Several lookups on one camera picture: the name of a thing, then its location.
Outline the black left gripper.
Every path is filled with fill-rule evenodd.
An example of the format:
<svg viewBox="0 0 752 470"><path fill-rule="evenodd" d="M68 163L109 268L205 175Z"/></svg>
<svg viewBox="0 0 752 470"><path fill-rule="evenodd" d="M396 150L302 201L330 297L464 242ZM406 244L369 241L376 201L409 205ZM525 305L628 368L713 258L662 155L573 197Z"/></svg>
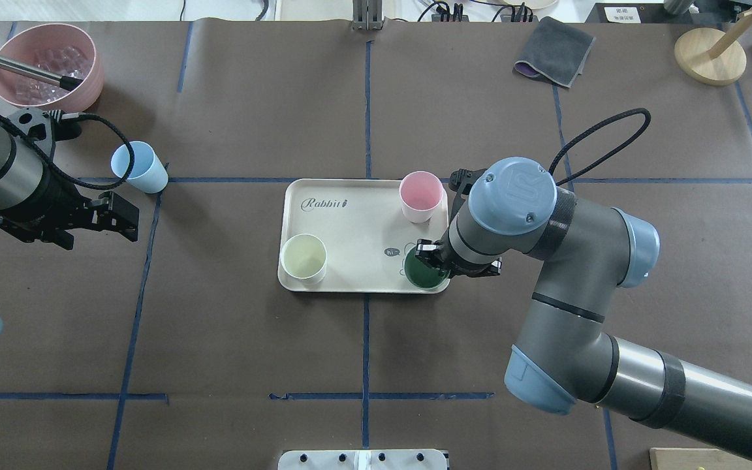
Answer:
<svg viewBox="0 0 752 470"><path fill-rule="evenodd" d="M62 249L74 247L69 230L84 228L119 233L138 240L137 206L114 191L95 200L80 195L74 184L54 172L44 172L38 187L21 203L0 210L0 229L24 243L42 241Z"/></svg>

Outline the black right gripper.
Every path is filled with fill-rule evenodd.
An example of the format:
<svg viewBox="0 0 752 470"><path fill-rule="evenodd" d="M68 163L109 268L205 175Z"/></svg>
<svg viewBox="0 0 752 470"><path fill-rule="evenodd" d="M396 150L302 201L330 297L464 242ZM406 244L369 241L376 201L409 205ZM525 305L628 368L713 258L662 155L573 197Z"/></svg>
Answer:
<svg viewBox="0 0 752 470"><path fill-rule="evenodd" d="M502 258L475 252L463 241L459 230L448 230L441 240L418 239L415 259L431 270L444 270L448 276L471 279L501 275Z"/></svg>

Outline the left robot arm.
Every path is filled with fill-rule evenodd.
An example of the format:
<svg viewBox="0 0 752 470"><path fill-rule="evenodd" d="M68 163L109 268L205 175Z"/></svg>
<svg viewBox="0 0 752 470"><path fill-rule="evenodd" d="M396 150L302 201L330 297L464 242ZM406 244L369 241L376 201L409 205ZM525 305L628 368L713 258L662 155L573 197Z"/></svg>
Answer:
<svg viewBox="0 0 752 470"><path fill-rule="evenodd" d="M131 176L129 164L111 184L73 178L54 163L56 143L78 137L92 113L24 108L0 115L0 229L23 243L51 243L71 250L74 229L111 231L138 239L138 208L116 194Z"/></svg>

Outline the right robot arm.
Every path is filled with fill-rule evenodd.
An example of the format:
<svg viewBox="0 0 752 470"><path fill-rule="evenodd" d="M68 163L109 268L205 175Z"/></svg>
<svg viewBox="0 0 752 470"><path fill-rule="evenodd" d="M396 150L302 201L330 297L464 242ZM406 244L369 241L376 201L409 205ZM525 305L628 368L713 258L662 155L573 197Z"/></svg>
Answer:
<svg viewBox="0 0 752 470"><path fill-rule="evenodd" d="M750 384L603 330L615 291L657 264L650 223L576 196L524 157L456 170L448 187L447 230L418 241L417 259L449 277L499 275L510 251L542 262L505 370L513 396L555 415L600 405L752 461Z"/></svg>

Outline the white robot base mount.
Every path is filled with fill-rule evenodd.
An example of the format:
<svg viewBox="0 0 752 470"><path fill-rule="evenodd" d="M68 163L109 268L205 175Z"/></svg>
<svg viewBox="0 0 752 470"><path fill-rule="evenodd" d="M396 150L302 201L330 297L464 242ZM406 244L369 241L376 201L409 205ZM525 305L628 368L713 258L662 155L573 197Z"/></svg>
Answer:
<svg viewBox="0 0 752 470"><path fill-rule="evenodd" d="M450 469L448 452L434 448L286 451L278 469Z"/></svg>

